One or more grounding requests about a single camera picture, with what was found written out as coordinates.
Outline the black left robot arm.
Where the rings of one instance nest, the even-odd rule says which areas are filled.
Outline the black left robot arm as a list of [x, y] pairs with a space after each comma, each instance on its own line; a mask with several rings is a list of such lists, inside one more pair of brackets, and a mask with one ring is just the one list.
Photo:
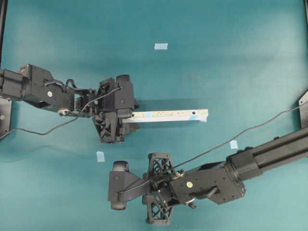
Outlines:
[[0, 71], [0, 95], [61, 116], [91, 118], [102, 143], [123, 142], [140, 128], [124, 121], [139, 108], [129, 75], [103, 80], [97, 90], [81, 89], [72, 79], [63, 83], [50, 71], [27, 64], [18, 72]]

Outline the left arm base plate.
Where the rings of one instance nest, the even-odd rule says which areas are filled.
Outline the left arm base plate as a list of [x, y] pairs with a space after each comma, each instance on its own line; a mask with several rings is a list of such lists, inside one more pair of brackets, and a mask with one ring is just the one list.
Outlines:
[[11, 117], [12, 117], [12, 100], [11, 99], [0, 99], [0, 140], [11, 129]]

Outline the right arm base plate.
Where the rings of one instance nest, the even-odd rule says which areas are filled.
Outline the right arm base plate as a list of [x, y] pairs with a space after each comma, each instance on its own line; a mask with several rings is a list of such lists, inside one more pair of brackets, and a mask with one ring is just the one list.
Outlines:
[[308, 127], [308, 92], [304, 93], [298, 101], [301, 128]]

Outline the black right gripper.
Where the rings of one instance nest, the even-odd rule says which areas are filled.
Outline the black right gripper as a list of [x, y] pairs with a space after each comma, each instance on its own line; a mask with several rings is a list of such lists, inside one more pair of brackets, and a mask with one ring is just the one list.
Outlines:
[[151, 153], [148, 158], [149, 167], [143, 178], [151, 179], [150, 192], [142, 197], [142, 204], [147, 206], [147, 218], [171, 218], [174, 199], [168, 180], [175, 171], [170, 155]]

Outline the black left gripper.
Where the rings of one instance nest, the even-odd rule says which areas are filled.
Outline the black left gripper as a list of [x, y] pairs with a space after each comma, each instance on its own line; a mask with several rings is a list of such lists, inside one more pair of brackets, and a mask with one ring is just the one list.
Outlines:
[[[117, 88], [122, 91], [124, 89], [124, 78], [109, 78], [100, 82], [97, 95], [95, 97], [102, 97], [97, 100], [94, 105], [96, 115], [92, 118], [95, 128], [100, 137], [101, 143], [116, 143], [124, 141], [125, 132], [135, 132], [140, 127], [133, 123], [121, 122], [120, 116], [124, 116], [125, 110], [118, 108], [122, 105], [122, 100], [116, 100]], [[134, 110], [139, 108], [139, 104], [133, 98]]]

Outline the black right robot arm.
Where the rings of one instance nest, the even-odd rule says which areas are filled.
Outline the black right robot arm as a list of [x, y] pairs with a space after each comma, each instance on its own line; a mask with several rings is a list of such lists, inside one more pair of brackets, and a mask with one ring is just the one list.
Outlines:
[[308, 155], [308, 129], [302, 128], [257, 147], [246, 147], [225, 161], [203, 164], [188, 171], [171, 168], [149, 170], [150, 191], [143, 196], [146, 222], [168, 225], [174, 207], [196, 208], [195, 201], [208, 199], [218, 205], [244, 197], [245, 180]]

